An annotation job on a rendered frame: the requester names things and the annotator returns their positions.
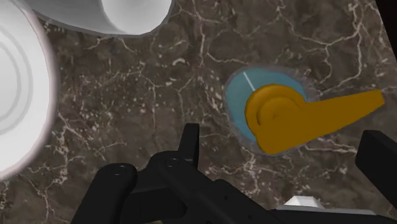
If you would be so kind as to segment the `white cup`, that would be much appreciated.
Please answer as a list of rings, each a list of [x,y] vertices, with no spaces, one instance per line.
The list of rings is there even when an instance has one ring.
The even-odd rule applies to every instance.
[[[98,36],[139,38],[164,25],[176,0],[24,0],[43,20]]]

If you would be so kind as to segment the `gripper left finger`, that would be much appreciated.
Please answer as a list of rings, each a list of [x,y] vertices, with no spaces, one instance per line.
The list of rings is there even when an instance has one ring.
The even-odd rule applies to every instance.
[[[186,204],[171,190],[163,171],[186,162],[196,169],[199,161],[197,123],[187,123],[176,151],[154,154],[138,171],[127,163],[100,168],[72,218],[71,224],[145,224],[164,221],[180,224]]]

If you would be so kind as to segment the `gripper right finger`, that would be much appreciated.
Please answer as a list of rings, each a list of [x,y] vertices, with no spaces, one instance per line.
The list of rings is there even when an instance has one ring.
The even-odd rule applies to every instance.
[[[397,209],[397,143],[379,130],[364,130],[355,164]]]

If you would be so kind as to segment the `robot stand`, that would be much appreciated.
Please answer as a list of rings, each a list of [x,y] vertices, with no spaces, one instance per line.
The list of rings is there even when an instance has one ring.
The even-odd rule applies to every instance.
[[[397,0],[375,0],[388,36],[393,54],[397,60]]]

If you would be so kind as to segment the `yellow scoop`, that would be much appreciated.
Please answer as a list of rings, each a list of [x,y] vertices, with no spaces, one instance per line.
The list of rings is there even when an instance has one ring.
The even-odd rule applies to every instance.
[[[266,85],[251,94],[244,113],[259,148],[274,155],[352,124],[384,103],[380,90],[306,102],[291,87]]]

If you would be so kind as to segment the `white plate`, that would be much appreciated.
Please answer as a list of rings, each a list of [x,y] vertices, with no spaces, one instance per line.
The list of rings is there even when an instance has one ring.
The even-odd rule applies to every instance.
[[[24,0],[0,0],[0,182],[25,169],[46,144],[59,98],[50,40]]]

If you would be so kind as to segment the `small blue plate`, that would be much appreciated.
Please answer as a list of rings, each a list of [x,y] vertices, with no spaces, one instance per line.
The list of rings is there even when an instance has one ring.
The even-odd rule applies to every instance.
[[[230,131],[244,148],[264,156],[266,153],[257,145],[256,138],[247,126],[244,110],[249,96],[256,89],[269,84],[291,87],[307,102],[319,100],[312,80],[294,68],[254,64],[244,66],[229,76],[223,90],[223,105]]]

